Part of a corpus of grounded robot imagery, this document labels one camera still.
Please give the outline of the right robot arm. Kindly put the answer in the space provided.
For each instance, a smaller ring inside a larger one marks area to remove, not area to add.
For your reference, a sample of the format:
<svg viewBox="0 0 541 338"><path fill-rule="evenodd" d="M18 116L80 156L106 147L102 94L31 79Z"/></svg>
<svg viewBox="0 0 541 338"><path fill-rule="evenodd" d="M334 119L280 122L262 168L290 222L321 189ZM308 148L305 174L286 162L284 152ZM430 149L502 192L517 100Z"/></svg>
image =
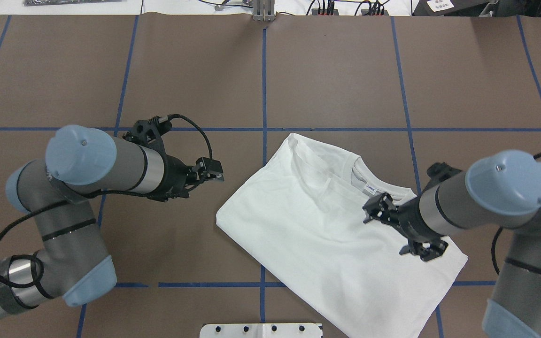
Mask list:
<svg viewBox="0 0 541 338"><path fill-rule="evenodd" d="M498 225L513 239L498 268L498 278L482 329L490 338L541 338L541 152L505 150L473 163L467 170L434 163L422 193L397 204L383 192L363 206L365 223L380 221L407 239L400 255L428 262L442 257L445 241L462 231Z"/></svg>

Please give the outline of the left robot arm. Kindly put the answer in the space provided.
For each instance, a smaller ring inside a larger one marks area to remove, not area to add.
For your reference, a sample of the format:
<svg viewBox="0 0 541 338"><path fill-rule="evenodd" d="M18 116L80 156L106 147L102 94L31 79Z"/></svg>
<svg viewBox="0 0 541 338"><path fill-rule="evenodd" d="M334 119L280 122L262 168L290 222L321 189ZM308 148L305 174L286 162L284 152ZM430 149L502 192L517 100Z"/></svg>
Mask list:
<svg viewBox="0 0 541 338"><path fill-rule="evenodd" d="M23 216L0 232L33 219L43 248L0 260L0 319L62 298L79 307L117 283L111 254L90 201L118 194L165 202L188 198L209 180L224 180L222 164L208 155L186 165L167 154L170 121L140 120L122 137L68 125L49 140L43 159L20 167L6 182L6 196Z"/></svg>

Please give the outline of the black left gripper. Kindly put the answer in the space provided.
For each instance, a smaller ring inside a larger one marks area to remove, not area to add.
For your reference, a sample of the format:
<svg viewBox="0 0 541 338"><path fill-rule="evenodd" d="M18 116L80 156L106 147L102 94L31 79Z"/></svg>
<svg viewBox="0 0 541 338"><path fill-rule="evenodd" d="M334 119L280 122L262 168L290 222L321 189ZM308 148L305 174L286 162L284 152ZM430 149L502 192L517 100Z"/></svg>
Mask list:
<svg viewBox="0 0 541 338"><path fill-rule="evenodd" d="M188 198L189 192L211 180L224 180L221 161L201 157L195 165L188 166L176 157L168 157L160 185L160 201Z"/></svg>

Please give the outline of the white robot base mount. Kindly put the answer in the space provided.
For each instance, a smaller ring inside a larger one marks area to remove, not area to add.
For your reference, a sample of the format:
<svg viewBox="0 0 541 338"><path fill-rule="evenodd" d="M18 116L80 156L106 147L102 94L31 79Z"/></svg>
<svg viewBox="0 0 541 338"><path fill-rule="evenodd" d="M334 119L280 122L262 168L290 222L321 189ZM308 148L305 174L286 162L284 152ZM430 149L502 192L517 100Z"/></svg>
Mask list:
<svg viewBox="0 0 541 338"><path fill-rule="evenodd" d="M324 338L320 323L215 323L204 325L200 338Z"/></svg>

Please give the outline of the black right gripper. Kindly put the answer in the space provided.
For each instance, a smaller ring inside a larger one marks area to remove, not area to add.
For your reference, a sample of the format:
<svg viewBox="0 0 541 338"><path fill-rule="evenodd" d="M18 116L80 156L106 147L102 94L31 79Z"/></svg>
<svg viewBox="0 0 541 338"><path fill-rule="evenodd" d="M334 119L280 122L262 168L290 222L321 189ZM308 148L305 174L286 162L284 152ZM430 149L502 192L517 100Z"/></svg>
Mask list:
<svg viewBox="0 0 541 338"><path fill-rule="evenodd" d="M430 229L421 216L419 198L414 198L403 205L396 205L392 195L387 192L374 195L365 205L364 224L380 221L395 229L407 239L407 244L399 250L399 255L414 255L421 261L428 262L441 257L449 244L444 235Z"/></svg>

